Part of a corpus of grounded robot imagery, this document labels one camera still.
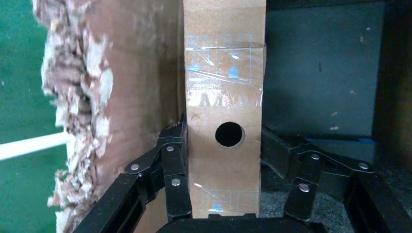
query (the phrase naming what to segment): clear packing tape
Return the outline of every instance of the clear packing tape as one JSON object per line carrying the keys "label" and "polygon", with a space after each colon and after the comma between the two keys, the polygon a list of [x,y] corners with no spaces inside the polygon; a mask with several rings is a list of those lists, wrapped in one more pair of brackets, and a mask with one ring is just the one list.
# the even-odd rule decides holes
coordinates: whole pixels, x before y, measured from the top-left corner
{"label": "clear packing tape", "polygon": [[263,45],[250,34],[215,37],[185,36],[187,106],[261,107]]}

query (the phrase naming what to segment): metal rivet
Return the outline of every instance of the metal rivet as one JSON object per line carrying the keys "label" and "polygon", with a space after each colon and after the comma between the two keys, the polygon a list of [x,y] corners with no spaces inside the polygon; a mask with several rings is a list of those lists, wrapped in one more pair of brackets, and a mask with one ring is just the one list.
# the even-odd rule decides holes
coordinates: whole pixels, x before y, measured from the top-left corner
{"label": "metal rivet", "polygon": [[176,178],[172,180],[172,185],[173,186],[179,186],[180,185],[180,179]]}
{"label": "metal rivet", "polygon": [[301,183],[301,184],[299,184],[299,189],[300,189],[300,191],[307,193],[307,192],[309,192],[309,185],[307,185],[305,183]]}
{"label": "metal rivet", "polygon": [[313,154],[313,155],[312,155],[312,159],[314,159],[314,160],[319,160],[319,155]]}
{"label": "metal rivet", "polygon": [[368,166],[367,164],[364,164],[364,163],[359,163],[359,166],[360,166],[362,169],[368,169],[368,168],[369,168],[369,166]]}
{"label": "metal rivet", "polygon": [[130,169],[132,169],[133,171],[139,169],[139,164],[133,164],[130,166]]}

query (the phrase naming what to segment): blue printed marking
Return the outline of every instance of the blue printed marking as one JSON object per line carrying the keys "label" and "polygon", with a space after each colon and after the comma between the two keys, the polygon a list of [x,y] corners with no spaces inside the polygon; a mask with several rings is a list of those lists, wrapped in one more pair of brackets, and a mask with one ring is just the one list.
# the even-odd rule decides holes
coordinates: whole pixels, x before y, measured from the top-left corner
{"label": "blue printed marking", "polygon": [[186,66],[187,70],[191,70],[191,71],[199,71],[202,69],[202,67],[200,66]]}
{"label": "blue printed marking", "polygon": [[212,209],[213,210],[221,210],[222,209],[222,204],[213,203],[212,204]]}

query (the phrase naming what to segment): cardboard box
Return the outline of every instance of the cardboard box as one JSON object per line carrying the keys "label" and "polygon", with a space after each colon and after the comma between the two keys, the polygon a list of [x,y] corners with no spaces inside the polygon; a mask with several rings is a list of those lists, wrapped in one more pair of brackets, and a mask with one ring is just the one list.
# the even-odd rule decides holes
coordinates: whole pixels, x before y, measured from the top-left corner
{"label": "cardboard box", "polygon": [[184,0],[193,217],[259,213],[265,13],[266,0]]}

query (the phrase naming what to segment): dark floor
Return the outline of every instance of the dark floor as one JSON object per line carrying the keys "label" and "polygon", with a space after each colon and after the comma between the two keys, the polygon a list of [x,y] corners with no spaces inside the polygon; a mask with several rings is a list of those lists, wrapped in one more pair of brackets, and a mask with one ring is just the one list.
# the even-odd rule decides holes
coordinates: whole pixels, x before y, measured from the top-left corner
{"label": "dark floor", "polygon": [[[412,172],[389,159],[379,159],[376,169],[412,217]],[[281,217],[291,184],[267,166],[262,166],[261,177],[260,216]],[[322,222],[329,233],[353,232],[343,204],[324,193],[316,196],[311,221]]]}

